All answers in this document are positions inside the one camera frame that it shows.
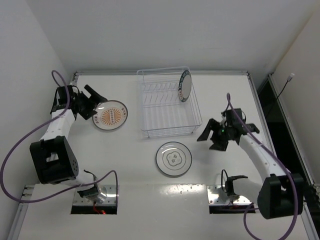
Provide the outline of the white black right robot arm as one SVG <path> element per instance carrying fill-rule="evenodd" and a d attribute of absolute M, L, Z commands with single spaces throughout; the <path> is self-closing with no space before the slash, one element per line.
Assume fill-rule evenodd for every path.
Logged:
<path fill-rule="evenodd" d="M 209 119 L 197 141 L 211 140 L 210 150 L 226 151 L 230 141 L 248 155 L 257 169 L 261 183 L 245 175 L 228 176 L 222 190 L 228 197 L 246 197 L 256 204 L 265 219 L 300 215 L 303 211 L 304 179 L 290 173 L 278 158 L 262 143 L 260 131 L 246 122 L 240 108 L 222 112 L 222 121 Z"/>

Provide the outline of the dark green rimmed plate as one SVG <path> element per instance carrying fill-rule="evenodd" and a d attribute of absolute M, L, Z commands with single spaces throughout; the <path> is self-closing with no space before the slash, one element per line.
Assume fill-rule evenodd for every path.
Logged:
<path fill-rule="evenodd" d="M 190 96 L 192 89 L 192 75 L 189 70 L 185 70 L 178 84 L 178 96 L 181 102 L 186 102 Z"/>

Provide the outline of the orange sunburst plate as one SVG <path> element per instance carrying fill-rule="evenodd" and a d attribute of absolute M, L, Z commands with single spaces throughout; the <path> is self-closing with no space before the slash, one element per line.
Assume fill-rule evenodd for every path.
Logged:
<path fill-rule="evenodd" d="M 108 100 L 99 103 L 92 117 L 93 124 L 100 130 L 113 131 L 120 128 L 128 118 L 128 109 L 120 101 Z"/>

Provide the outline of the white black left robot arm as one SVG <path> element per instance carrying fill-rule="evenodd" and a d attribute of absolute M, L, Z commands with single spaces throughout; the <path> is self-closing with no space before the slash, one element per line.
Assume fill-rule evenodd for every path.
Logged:
<path fill-rule="evenodd" d="M 100 202 L 101 187 L 97 177 L 90 171 L 82 170 L 68 142 L 71 127 L 77 116 L 84 120 L 93 117 L 99 104 L 107 99 L 89 85 L 85 90 L 75 92 L 76 86 L 58 87 L 55 91 L 51 114 L 51 123 L 45 134 L 30 147 L 30 154 L 41 184 L 63 184 L 75 187 L 81 198 L 94 203 Z"/>

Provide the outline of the white plate flower outline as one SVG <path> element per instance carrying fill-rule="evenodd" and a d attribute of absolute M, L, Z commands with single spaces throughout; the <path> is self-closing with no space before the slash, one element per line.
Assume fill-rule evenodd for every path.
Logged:
<path fill-rule="evenodd" d="M 164 143 L 155 154 L 158 170 L 170 178 L 178 178 L 186 174 L 192 162 L 193 156 L 189 148 L 177 141 Z"/>

